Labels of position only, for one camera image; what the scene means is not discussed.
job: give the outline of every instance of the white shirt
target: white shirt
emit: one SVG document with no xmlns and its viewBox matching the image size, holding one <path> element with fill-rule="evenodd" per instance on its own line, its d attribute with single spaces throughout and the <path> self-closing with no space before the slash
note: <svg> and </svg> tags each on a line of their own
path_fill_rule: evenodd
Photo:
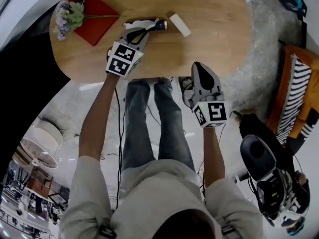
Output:
<svg viewBox="0 0 319 239">
<path fill-rule="evenodd" d="M 244 239 L 263 238 L 263 218 L 230 179 L 220 179 L 206 189 L 203 205 L 196 173 L 181 162 L 155 160 L 122 173 L 120 205 L 112 214 L 106 183 L 96 159 L 78 159 L 69 207 L 60 229 L 65 239 L 105 239 L 100 226 L 111 228 L 117 239 L 152 239 L 172 215 L 193 209 L 210 224 L 216 239 L 222 239 L 226 222 Z"/>
</svg>

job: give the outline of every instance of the wooden table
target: wooden table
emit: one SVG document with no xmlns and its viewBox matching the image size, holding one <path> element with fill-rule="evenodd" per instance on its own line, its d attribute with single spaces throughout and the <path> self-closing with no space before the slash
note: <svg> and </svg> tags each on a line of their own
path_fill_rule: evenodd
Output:
<svg viewBox="0 0 319 239">
<path fill-rule="evenodd" d="M 121 17 L 92 47 L 76 33 L 59 41 L 50 23 L 55 60 L 71 79 L 83 83 L 104 81 L 106 53 L 133 18 L 166 18 L 175 11 L 191 30 L 184 38 L 168 19 L 168 30 L 154 31 L 144 57 L 130 78 L 190 76 L 193 62 L 200 61 L 219 76 L 228 75 L 245 59 L 250 45 L 251 17 L 244 0 L 102 0 Z"/>
</svg>

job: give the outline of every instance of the led light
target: led light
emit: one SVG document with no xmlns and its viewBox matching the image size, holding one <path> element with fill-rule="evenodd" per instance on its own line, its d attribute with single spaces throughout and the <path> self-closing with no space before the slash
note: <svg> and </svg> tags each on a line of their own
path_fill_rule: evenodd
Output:
<svg viewBox="0 0 319 239">
<path fill-rule="evenodd" d="M 1 196 L 1 198 L 2 198 L 6 203 L 8 202 L 8 200 L 5 199 L 3 196 Z"/>
<path fill-rule="evenodd" d="M 33 216 L 31 213 L 28 213 L 32 218 L 34 218 L 35 219 L 35 216 Z"/>
</svg>

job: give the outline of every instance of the floor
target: floor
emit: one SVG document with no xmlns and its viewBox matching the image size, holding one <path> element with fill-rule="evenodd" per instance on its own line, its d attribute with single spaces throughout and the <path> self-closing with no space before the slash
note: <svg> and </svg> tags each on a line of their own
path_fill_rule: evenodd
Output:
<svg viewBox="0 0 319 239">
<path fill-rule="evenodd" d="M 229 111 L 247 108 L 255 109 L 257 115 L 263 121 L 269 115 L 269 106 L 272 97 L 275 96 L 280 75 L 278 70 L 280 45 L 278 39 L 288 44 L 300 43 L 300 23 L 294 13 L 286 11 L 278 0 L 253 0 L 248 3 L 251 13 L 253 29 L 252 41 L 246 61 L 242 66 L 227 77 L 222 77 L 221 83 L 225 99 L 229 104 Z M 127 81 L 121 79 L 118 83 L 120 97 L 121 116 L 123 116 Z M 191 113 L 181 99 L 180 88 L 177 79 L 173 82 L 173 97 L 182 109 L 183 126 L 186 131 L 186 139 L 189 144 L 195 168 L 200 171 L 198 182 L 202 177 L 203 167 L 203 140 L 202 129 L 199 127 L 194 114 Z M 64 142 L 55 154 L 58 168 L 51 170 L 54 179 L 64 186 L 70 186 L 76 166 L 78 145 L 75 135 L 81 130 L 81 125 L 92 102 L 94 101 L 102 84 L 80 84 L 70 81 L 51 100 L 40 113 L 41 118 L 53 121 L 60 129 L 65 130 Z M 151 92 L 149 106 L 153 115 L 159 121 L 159 115 L 154 103 L 154 93 Z M 160 127 L 152 118 L 150 111 L 147 112 L 147 124 L 149 128 L 152 147 L 155 157 L 159 147 Z M 218 138 L 221 127 L 216 129 Z M 220 148 L 226 165 L 227 176 L 245 172 L 239 146 L 241 136 L 238 124 L 233 116 L 225 126 L 220 141 Z M 113 96 L 107 134 L 105 138 L 103 154 L 118 154 L 118 105 Z M 118 156 L 108 155 L 101 160 L 102 172 L 105 176 L 109 195 L 114 200 L 117 190 Z"/>
</svg>

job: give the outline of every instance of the wall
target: wall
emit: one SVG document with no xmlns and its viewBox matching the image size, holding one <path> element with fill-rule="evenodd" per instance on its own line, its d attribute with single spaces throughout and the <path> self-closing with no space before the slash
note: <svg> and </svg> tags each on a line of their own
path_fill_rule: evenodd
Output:
<svg viewBox="0 0 319 239">
<path fill-rule="evenodd" d="M 307 7 L 305 22 L 308 25 L 307 48 L 319 54 L 319 0 L 304 0 Z"/>
<path fill-rule="evenodd" d="M 0 16 L 0 50 L 60 0 L 11 0 Z"/>
</svg>

